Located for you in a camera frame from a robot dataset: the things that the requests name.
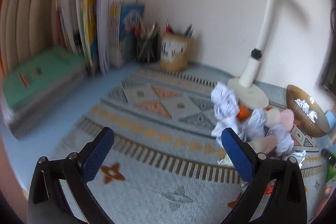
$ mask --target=blue book cover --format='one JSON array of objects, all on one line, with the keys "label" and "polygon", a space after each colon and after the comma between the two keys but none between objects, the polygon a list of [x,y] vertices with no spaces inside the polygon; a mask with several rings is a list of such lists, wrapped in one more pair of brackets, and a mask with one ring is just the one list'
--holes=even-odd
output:
[{"label": "blue book cover", "polygon": [[143,17],[145,6],[142,4],[122,4],[120,7],[119,50],[122,52],[124,63],[129,62],[135,55],[136,39],[133,26],[139,26],[139,18]]}]

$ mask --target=white wall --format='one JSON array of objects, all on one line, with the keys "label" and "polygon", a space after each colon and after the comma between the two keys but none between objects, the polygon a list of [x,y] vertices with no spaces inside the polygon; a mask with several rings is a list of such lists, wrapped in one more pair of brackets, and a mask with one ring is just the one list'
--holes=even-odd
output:
[{"label": "white wall", "polygon": [[[145,18],[175,28],[190,23],[199,38],[192,60],[239,75],[254,48],[266,0],[139,0]],[[286,87],[294,84],[324,110],[333,101],[317,85],[330,42],[332,0],[278,0],[279,13],[258,80]]]}]

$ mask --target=orange diamond pattern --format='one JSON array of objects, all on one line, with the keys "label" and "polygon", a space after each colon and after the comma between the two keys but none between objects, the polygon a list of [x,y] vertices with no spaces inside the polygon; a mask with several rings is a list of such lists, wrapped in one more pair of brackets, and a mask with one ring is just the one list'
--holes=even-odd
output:
[{"label": "orange diamond pattern", "polygon": [[226,151],[222,148],[218,148],[218,158],[223,159],[226,156]]},{"label": "orange diamond pattern", "polygon": [[174,142],[175,139],[170,136],[167,132],[163,132],[160,139],[159,139],[159,143],[164,143],[164,142]]},{"label": "orange diamond pattern", "polygon": [[164,116],[166,118],[171,118],[168,111],[164,108],[164,106],[161,104],[160,101],[151,101],[151,102],[145,102],[145,103],[138,103],[134,105],[137,108],[141,108],[143,110],[159,114],[161,116]]},{"label": "orange diamond pattern", "polygon": [[185,147],[188,143],[181,137],[175,139],[174,148]]},{"label": "orange diamond pattern", "polygon": [[174,92],[174,91],[165,90],[165,89],[158,88],[158,87],[152,87],[152,89],[154,90],[154,92],[159,98],[171,98],[171,97],[181,97],[182,96],[181,92]]},{"label": "orange diamond pattern", "polygon": [[131,126],[131,122],[128,119],[120,119],[118,121],[118,124],[120,127],[130,127]]},{"label": "orange diamond pattern", "polygon": [[192,141],[189,147],[189,152],[195,152],[202,149],[203,149],[202,145],[200,145],[198,142]]},{"label": "orange diamond pattern", "polygon": [[145,138],[155,138],[160,137],[160,134],[156,132],[153,128],[148,128],[145,132]]},{"label": "orange diamond pattern", "polygon": [[211,145],[206,144],[205,148],[204,148],[204,153],[203,154],[204,154],[204,156],[209,156],[209,155],[212,155],[212,154],[214,154],[216,152],[217,152],[216,149],[214,149]]},{"label": "orange diamond pattern", "polygon": [[145,131],[145,128],[140,124],[140,123],[136,123],[132,126],[132,132],[134,133],[138,133],[138,132],[143,132]]}]

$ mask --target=pink fabric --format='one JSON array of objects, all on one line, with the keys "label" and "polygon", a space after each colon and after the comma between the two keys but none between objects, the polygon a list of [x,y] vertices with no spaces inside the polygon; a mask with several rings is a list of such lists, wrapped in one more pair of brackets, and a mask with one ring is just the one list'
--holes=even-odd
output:
[{"label": "pink fabric", "polygon": [[276,135],[270,135],[265,138],[255,138],[249,142],[249,145],[256,153],[268,154],[277,146],[278,138]]},{"label": "pink fabric", "polygon": [[290,109],[286,109],[280,113],[280,124],[285,128],[286,132],[289,132],[294,125],[294,112]]}]

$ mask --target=orange star pattern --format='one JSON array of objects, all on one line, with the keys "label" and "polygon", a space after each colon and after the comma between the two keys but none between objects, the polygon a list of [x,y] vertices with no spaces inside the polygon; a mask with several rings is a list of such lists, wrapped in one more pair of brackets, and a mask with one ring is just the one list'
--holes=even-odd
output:
[{"label": "orange star pattern", "polygon": [[237,199],[236,199],[235,201],[231,201],[231,202],[229,202],[229,203],[227,204],[227,206],[228,206],[230,209],[233,209],[233,208],[236,206],[236,204],[238,203],[238,201],[242,198],[242,196],[243,196],[243,194],[240,193],[240,194],[238,195]]},{"label": "orange star pattern", "polygon": [[125,177],[119,172],[120,164],[117,162],[111,167],[102,166],[100,170],[104,173],[104,183],[109,184],[113,180],[126,180]]}]

